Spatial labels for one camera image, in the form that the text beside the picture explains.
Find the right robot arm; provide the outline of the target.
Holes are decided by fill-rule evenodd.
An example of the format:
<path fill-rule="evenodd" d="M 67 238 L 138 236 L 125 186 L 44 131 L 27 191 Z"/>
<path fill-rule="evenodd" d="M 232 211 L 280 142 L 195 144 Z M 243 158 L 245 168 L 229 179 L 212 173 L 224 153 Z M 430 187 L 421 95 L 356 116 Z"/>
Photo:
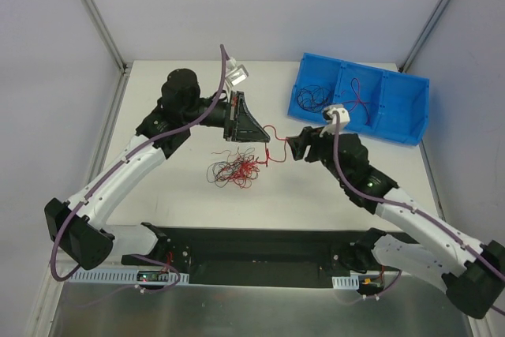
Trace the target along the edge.
<path fill-rule="evenodd" d="M 401 242 L 371 229 L 357 243 L 355 260 L 405 271 L 441 290 L 462 313 L 482 319 L 504 291 L 504 247 L 481 242 L 429 215 L 396 181 L 377 170 L 355 133 L 334 135 L 305 127 L 288 145 L 294 160 L 320 162 L 359 208 L 397 226 L 414 239 Z"/>

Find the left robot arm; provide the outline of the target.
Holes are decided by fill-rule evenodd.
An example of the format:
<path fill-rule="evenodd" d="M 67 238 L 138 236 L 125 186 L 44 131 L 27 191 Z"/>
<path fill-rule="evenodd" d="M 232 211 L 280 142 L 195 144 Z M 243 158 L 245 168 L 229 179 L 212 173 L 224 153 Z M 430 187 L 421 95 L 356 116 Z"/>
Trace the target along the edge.
<path fill-rule="evenodd" d="M 248 75 L 244 66 L 228 69 L 216 93 L 204 98 L 191 69 L 169 73 L 155 108 L 109 167 L 68 200 L 53 198 L 45 206 L 54 247 L 84 270 L 98 267 L 111 254 L 139 254 L 150 265 L 161 264 L 167 247 L 153 226 L 141 223 L 114 231 L 106 227 L 107 220 L 147 174 L 189 139 L 195 125 L 220 128 L 227 141 L 269 142 L 269 135 L 249 112 L 244 93 L 234 90 Z"/>

